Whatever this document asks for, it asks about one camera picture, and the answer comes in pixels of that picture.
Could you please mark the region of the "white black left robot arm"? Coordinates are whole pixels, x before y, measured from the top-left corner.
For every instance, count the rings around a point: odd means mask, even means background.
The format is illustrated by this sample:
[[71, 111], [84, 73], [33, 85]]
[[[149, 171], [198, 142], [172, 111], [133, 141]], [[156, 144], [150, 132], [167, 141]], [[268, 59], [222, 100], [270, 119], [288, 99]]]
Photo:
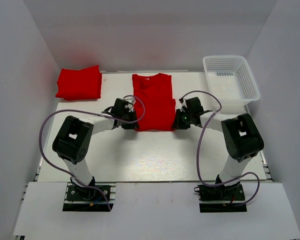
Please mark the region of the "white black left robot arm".
[[61, 158], [70, 175], [71, 182], [78, 186], [78, 193], [89, 200], [95, 196], [95, 178], [90, 173], [86, 155], [93, 135], [122, 128], [124, 130], [174, 131], [190, 127], [191, 112], [187, 106], [175, 108], [175, 100], [167, 104], [153, 104], [150, 108], [133, 95], [117, 98], [114, 105], [92, 118], [65, 118], [52, 144], [53, 151]]

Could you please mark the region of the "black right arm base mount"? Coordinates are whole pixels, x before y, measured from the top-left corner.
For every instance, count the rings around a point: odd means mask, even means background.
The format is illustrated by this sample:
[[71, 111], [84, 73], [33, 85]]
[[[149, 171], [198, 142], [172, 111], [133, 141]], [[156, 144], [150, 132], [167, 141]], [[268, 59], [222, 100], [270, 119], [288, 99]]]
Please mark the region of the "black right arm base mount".
[[243, 213], [247, 212], [244, 189], [239, 179], [229, 185], [209, 187], [196, 186], [200, 213]]

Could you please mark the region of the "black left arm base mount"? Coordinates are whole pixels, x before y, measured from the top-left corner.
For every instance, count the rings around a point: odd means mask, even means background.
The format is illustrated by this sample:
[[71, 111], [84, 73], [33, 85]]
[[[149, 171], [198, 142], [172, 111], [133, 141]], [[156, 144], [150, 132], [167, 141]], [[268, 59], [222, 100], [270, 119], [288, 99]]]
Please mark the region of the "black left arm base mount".
[[109, 213], [115, 203], [115, 184], [96, 184], [96, 189], [77, 186], [67, 183], [63, 201], [63, 212], [105, 212]]

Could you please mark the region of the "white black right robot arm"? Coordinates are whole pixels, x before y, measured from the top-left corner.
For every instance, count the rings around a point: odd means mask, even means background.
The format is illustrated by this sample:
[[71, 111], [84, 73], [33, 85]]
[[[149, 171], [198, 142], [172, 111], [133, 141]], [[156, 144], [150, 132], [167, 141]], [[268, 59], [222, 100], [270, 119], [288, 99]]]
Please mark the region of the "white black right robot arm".
[[[175, 130], [186, 130], [190, 126], [202, 128], [196, 150], [196, 169], [199, 181], [207, 187], [215, 187], [216, 195], [226, 200], [234, 193], [234, 185], [246, 174], [248, 163], [264, 149], [264, 141], [248, 113], [227, 115], [216, 111], [204, 110], [198, 97], [179, 99], [181, 109], [176, 111]], [[217, 175], [215, 184], [203, 181], [200, 173], [200, 149], [207, 129], [223, 134], [227, 150], [227, 160], [222, 171]]]

